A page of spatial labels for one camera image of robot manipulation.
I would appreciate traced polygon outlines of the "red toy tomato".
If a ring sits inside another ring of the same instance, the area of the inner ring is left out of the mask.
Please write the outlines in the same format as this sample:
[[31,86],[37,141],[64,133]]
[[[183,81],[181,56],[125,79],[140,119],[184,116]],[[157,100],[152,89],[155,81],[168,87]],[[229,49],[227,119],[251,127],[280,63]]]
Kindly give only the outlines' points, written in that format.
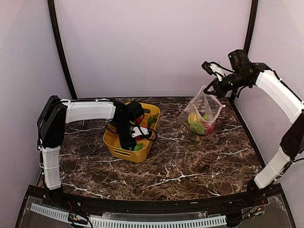
[[210,124],[205,123],[204,127],[206,128],[205,135],[209,135],[213,132],[213,130],[215,128],[215,123],[210,123]]

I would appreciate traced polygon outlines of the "clear dotted zip bag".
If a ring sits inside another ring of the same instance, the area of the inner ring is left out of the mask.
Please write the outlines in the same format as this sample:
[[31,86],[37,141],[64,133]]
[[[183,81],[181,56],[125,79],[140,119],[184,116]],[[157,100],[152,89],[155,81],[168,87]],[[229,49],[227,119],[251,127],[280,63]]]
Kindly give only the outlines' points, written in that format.
[[[216,120],[221,112],[221,110],[226,107],[222,104],[215,96],[207,95],[204,93],[203,85],[199,92],[191,99],[187,104],[181,114],[178,116],[178,121],[185,125],[190,130],[190,125],[188,123],[188,115],[192,112],[195,112],[199,115],[201,123],[205,126],[205,123],[211,124],[216,123]],[[206,121],[202,117],[204,114],[210,114],[213,116],[211,121]]]

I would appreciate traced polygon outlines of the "yellow toy lemon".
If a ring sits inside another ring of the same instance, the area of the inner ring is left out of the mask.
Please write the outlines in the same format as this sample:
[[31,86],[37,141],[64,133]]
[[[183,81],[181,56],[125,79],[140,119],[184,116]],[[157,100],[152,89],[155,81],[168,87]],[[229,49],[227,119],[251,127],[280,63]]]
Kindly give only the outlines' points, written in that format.
[[188,115],[188,123],[189,123],[189,125],[194,124],[196,122],[201,122],[200,116],[197,113],[195,113],[195,112],[190,113]]

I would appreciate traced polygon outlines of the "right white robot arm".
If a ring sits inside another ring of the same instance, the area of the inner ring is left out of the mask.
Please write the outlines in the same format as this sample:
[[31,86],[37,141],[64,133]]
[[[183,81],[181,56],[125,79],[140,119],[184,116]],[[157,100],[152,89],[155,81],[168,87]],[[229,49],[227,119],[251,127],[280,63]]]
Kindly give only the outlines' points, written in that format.
[[244,61],[237,64],[229,75],[220,73],[219,64],[205,61],[202,68],[215,79],[204,92],[224,97],[234,89],[256,86],[277,105],[289,122],[277,152],[266,166],[247,184],[242,201],[253,206],[262,200],[274,181],[282,177],[304,150],[304,102],[284,84],[276,71],[264,63]]

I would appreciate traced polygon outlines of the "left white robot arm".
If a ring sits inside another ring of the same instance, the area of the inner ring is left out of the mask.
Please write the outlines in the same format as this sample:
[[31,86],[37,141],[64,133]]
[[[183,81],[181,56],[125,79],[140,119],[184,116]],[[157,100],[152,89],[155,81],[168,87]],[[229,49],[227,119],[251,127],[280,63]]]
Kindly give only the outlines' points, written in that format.
[[41,153],[46,187],[50,190],[48,199],[57,207],[67,203],[67,196],[62,193],[59,152],[65,137],[67,123],[105,119],[112,120],[123,149],[136,146],[129,122],[132,111],[129,106],[113,99],[67,100],[51,96],[40,114],[37,147]]

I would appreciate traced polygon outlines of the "yellow plastic basket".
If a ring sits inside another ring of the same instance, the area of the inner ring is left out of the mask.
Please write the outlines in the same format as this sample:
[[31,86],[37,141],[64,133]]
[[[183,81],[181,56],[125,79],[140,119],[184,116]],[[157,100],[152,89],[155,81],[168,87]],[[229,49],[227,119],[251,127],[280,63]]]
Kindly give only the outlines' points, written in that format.
[[[114,118],[118,114],[125,115],[129,120],[130,109],[128,108],[127,104],[129,103],[115,103],[116,110],[114,116],[111,118],[110,124],[106,126],[103,141],[114,157],[132,162],[143,162],[146,159],[153,142],[148,141],[147,139],[136,140],[136,146],[134,150],[124,150],[120,146],[119,137],[116,132]],[[160,115],[160,109],[152,104],[140,104],[142,105],[145,112],[144,120],[141,122],[140,126],[147,125],[147,120],[149,119],[149,117],[152,115],[157,115],[157,122],[151,126],[151,128],[156,131]]]

